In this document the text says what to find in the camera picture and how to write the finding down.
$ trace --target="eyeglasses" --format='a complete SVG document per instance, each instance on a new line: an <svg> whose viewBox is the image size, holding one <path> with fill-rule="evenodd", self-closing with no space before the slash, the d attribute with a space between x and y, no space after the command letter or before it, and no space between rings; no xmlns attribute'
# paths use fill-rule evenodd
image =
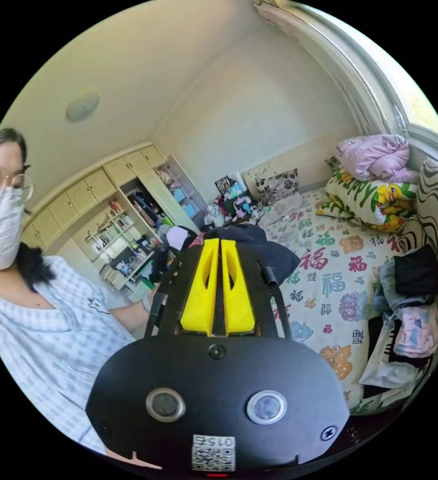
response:
<svg viewBox="0 0 438 480"><path fill-rule="evenodd" d="M22 203L26 203L31 198L34 190L33 181L25 173L10 176L0 168L0 198L6 187L12 187L15 191L20 192Z"/></svg>

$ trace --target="plaid shirt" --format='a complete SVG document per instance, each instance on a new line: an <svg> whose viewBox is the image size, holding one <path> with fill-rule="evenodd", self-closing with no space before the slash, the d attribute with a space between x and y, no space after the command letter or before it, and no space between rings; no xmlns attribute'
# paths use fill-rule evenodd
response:
<svg viewBox="0 0 438 480"><path fill-rule="evenodd" d="M106 360L135 339L106 308L107 291L60 256L44 260L55 273L34 285L54 310L0 298L0 357L32 404L63 434L104 453L85 408Z"/></svg>

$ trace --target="white face mask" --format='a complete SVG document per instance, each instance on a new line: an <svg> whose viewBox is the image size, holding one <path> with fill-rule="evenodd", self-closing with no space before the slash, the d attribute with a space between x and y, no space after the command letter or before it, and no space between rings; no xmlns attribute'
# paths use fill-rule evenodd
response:
<svg viewBox="0 0 438 480"><path fill-rule="evenodd" d="M0 270L9 268L19 250L24 205L20 189L6 187L0 198Z"/></svg>

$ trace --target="ceiling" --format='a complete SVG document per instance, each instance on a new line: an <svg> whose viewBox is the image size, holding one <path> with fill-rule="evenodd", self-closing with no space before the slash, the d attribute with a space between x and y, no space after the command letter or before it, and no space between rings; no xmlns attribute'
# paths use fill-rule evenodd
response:
<svg viewBox="0 0 438 480"><path fill-rule="evenodd" d="M266 27L250 0L152 0L85 31L28 82L1 123L25 136L31 203L92 163L149 140L193 79ZM97 89L96 112L66 120L78 95Z"/></svg>

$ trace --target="ceiling light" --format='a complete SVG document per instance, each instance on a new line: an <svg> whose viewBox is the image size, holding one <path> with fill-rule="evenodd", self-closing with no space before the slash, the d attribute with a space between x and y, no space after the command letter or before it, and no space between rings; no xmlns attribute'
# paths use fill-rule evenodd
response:
<svg viewBox="0 0 438 480"><path fill-rule="evenodd" d="M82 122L90 117L101 100L97 91L81 95L73 100L67 107L66 116L70 122Z"/></svg>

